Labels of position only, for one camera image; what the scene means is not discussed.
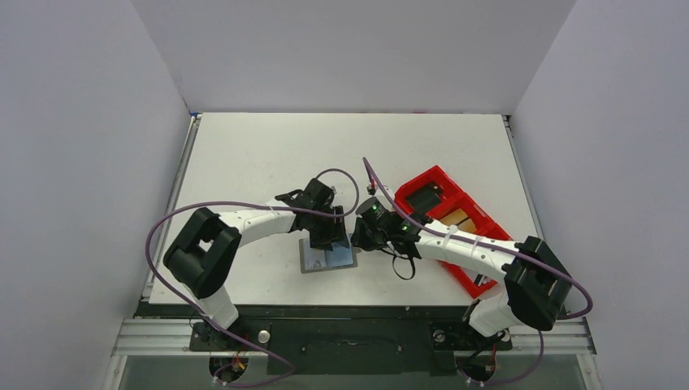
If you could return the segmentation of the red plastic tray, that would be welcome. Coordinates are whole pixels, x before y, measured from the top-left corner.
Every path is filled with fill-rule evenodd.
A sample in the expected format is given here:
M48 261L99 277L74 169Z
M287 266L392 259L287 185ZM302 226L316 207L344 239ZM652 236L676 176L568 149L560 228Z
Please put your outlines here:
M462 232L509 241L510 235L441 167L435 165L404 183L394 194L407 214L424 214Z

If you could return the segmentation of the black wallet in tray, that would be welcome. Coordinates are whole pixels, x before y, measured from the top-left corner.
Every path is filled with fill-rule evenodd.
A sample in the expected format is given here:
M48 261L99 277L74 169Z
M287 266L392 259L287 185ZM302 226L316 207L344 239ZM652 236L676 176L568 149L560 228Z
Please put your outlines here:
M425 215L442 203L443 189L436 183L428 183L405 198L412 211Z

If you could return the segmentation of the tan card in tray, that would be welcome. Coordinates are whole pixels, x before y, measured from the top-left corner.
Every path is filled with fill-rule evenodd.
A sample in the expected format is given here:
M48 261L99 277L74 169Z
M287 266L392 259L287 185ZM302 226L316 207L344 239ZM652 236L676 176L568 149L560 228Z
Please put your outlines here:
M450 214L444 216L440 222L447 226L454 225L459 231L463 232L476 233L477 231L473 219L461 209L454 210Z

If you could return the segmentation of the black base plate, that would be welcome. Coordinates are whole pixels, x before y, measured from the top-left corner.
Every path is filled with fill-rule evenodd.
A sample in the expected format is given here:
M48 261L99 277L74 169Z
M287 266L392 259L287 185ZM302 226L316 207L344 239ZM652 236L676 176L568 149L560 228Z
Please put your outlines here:
M210 355L210 371L227 381L249 368L252 354L270 352L266 372L282 375L398 375L457 372L487 377L496 371L495 352L515 352L516 326L494 336L470 329L465 307L363 307L241 305L228 336L186 305L142 302L138 319L182 319L190 336L184 349Z

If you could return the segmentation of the aluminium frame rail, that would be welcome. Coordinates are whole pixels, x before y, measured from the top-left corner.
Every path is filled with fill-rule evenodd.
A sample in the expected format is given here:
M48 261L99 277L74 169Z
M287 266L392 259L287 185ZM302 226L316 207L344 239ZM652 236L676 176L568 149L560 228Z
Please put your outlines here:
M114 356L229 356L229 352L195 352L189 348L192 337L188 319L126 319L122 322L112 354ZM536 355L539 338L535 330L512 327L510 354ZM582 319L559 322L544 333L546 354L593 354L594 344Z

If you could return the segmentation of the grey card holder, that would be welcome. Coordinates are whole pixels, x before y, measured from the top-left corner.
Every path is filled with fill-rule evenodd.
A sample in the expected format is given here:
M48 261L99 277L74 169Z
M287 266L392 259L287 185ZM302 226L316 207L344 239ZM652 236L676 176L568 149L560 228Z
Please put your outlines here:
M307 251L324 251L326 253L326 263L327 266L320 270L305 271L304 269L304 254ZM299 240L299 251L300 251L300 268L302 274L309 274L315 272L323 271L338 271L342 269L355 268L358 266L358 260L356 254L352 248L347 248L339 244L334 244L332 250L324 249L314 249L310 246L309 239Z

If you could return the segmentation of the pictured card in sleeve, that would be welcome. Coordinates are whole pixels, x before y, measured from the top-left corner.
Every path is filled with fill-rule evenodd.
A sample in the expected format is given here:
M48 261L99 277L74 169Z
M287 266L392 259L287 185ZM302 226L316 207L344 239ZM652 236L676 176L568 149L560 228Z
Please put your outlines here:
M327 266L324 251L307 251L303 258L305 271L320 270Z

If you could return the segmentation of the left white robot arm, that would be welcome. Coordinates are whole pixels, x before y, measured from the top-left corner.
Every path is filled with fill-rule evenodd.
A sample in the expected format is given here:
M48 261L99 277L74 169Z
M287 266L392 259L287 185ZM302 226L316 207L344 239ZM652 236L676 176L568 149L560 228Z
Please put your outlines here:
M311 248L332 251L349 247L344 209L333 203L335 192L312 179L304 189L275 196L265 206L217 214L195 210L163 256L164 266L214 322L210 338L221 349L233 349L242 338L238 309L225 282L238 249L276 234L305 230Z

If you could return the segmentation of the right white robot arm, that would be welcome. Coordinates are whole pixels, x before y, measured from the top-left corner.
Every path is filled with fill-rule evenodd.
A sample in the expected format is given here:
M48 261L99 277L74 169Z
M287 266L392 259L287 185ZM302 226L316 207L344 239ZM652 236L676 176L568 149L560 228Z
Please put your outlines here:
M389 210L376 197L365 200L356 215L351 242L359 249L391 249L412 260L438 260L503 285L501 294L472 303L459 323L459 338L470 347L516 325L552 330L573 286L552 250L537 237L517 242L477 236Z

